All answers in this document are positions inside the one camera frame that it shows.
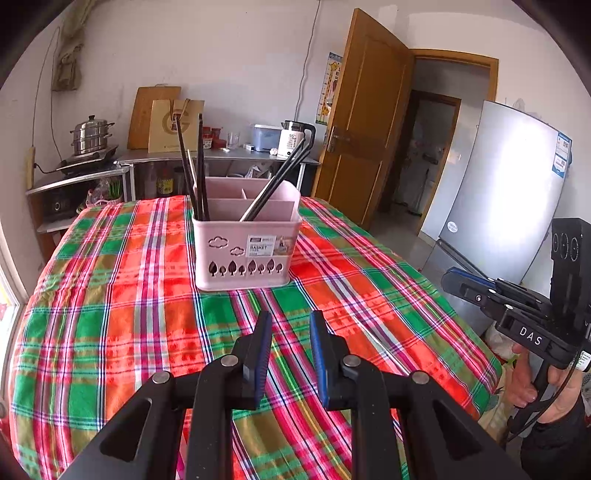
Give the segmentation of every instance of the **screw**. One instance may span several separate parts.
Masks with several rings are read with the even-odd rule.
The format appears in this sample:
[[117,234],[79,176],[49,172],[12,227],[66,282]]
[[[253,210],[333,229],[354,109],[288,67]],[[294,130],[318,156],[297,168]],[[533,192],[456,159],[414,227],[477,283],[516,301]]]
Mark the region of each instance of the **screw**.
[[168,380],[170,379],[170,373],[168,373],[167,371],[160,371],[160,372],[156,372],[154,375],[152,375],[152,382],[154,382],[155,384],[163,384],[166,383]]
[[238,363],[238,357],[236,355],[225,355],[222,357],[222,365],[224,367],[233,367]]
[[343,358],[343,363],[347,367],[355,368],[361,365],[361,359],[357,355],[346,355]]
[[413,382],[419,385],[425,385],[429,382],[429,375],[423,371],[417,370],[411,375]]

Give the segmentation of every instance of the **refrigerator sticker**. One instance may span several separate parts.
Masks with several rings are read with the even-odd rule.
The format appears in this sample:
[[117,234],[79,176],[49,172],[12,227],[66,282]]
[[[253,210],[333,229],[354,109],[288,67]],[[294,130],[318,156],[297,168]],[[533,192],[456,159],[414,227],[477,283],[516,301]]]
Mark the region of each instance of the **refrigerator sticker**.
[[566,135],[558,133],[558,140],[556,141],[556,154],[562,157],[563,160],[569,159],[571,139]]
[[564,172],[566,171],[566,160],[560,155],[554,156],[554,165],[552,165],[552,171],[559,177],[564,178]]
[[276,235],[248,235],[247,257],[272,257]]

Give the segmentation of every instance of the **black chopstick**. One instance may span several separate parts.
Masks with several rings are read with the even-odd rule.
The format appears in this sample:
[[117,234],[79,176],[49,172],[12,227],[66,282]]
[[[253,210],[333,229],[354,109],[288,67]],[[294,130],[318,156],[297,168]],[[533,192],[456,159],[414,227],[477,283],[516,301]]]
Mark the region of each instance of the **black chopstick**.
[[199,114],[199,136],[197,137],[197,178],[195,185],[197,186],[197,220],[203,222],[203,164],[201,163],[201,151],[203,150],[203,115]]
[[201,163],[201,185],[202,190],[202,202],[203,202],[203,215],[206,222],[209,221],[209,203],[207,201],[207,185],[205,181],[205,151],[203,148],[203,117],[199,114],[199,156],[197,157],[198,162]]
[[254,218],[256,217],[256,215],[258,214],[258,212],[261,211],[262,206],[264,205],[264,203],[266,203],[266,200],[262,203],[262,205],[259,204],[261,203],[261,199],[263,197],[267,197],[268,200],[268,196],[267,196],[267,191],[272,191],[274,192],[277,189],[278,186],[278,178],[285,178],[285,175],[287,175],[287,173],[289,171],[291,171],[291,167],[290,164],[292,162],[292,159],[299,153],[299,151],[302,149],[304,142],[305,142],[305,138],[303,138],[300,143],[297,144],[297,146],[292,150],[291,154],[287,157],[287,159],[283,162],[283,165],[281,165],[281,167],[279,168],[279,170],[277,171],[277,173],[273,176],[273,178],[271,180],[269,180],[269,182],[267,182],[267,184],[263,187],[263,189],[261,190],[261,192],[256,196],[256,198],[253,200],[253,202],[250,204],[250,206],[246,209],[246,212],[244,212],[244,215],[242,215],[242,217],[240,218],[241,222],[250,222],[252,220],[254,220]]
[[259,214],[259,212],[265,206],[265,204],[267,203],[269,198],[271,198],[271,195],[273,195],[273,193],[275,193],[275,191],[279,188],[279,185],[281,184],[281,182],[283,180],[285,180],[285,178],[300,163],[302,163],[306,159],[306,157],[308,156],[308,154],[312,150],[312,146],[313,146],[313,144],[310,143],[305,149],[303,149],[301,152],[298,153],[296,158],[294,158],[293,161],[291,161],[289,163],[289,166],[287,168],[282,169],[281,173],[278,172],[278,174],[275,175],[275,177],[273,177],[273,180],[274,180],[273,185],[270,188],[264,190],[262,195],[259,195],[257,197],[256,204],[251,205],[250,211],[248,212],[248,216],[244,220],[245,222],[252,222],[256,218],[256,216]]
[[195,199],[195,192],[193,191],[193,182],[191,178],[193,175],[191,174],[191,167],[189,166],[189,160],[187,159],[187,154],[184,149],[184,141],[183,141],[183,134],[181,133],[181,122],[180,119],[177,117],[175,120],[177,133],[178,133],[178,146],[181,150],[181,158],[183,159],[183,172],[185,177],[185,183],[187,184],[187,188],[189,189],[189,198],[191,199],[191,205],[193,207],[193,216],[197,215],[197,200]]

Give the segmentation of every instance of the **stainless steel pot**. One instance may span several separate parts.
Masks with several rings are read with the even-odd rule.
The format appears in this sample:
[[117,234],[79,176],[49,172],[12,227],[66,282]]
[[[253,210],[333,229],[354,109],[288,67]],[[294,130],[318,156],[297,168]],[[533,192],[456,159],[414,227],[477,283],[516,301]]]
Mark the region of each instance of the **stainless steel pot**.
[[112,125],[114,123],[108,123],[107,120],[95,119],[94,115],[89,116],[86,122],[76,125],[70,131],[74,134],[74,155],[85,155],[107,148],[107,138],[112,135],[109,127]]
[[94,137],[84,137],[81,140],[72,142],[74,155],[85,155],[87,153],[97,152],[107,148],[107,138],[112,134],[96,135]]
[[91,115],[86,122],[82,122],[76,125],[74,130],[70,130],[70,133],[74,134],[74,141],[87,137],[106,135],[109,133],[109,127],[114,124],[114,122],[109,123],[107,120],[96,119],[94,115]]

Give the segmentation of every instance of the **cloud cutout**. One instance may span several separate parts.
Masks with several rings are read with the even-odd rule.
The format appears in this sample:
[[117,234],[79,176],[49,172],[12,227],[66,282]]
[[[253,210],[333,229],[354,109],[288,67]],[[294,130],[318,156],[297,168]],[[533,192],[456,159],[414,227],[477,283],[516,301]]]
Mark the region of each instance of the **cloud cutout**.
[[228,246],[228,240],[221,236],[217,236],[209,241],[209,246],[212,248],[224,248]]
[[230,255],[234,255],[235,257],[240,257],[240,255],[244,255],[244,249],[240,247],[234,247],[230,250]]

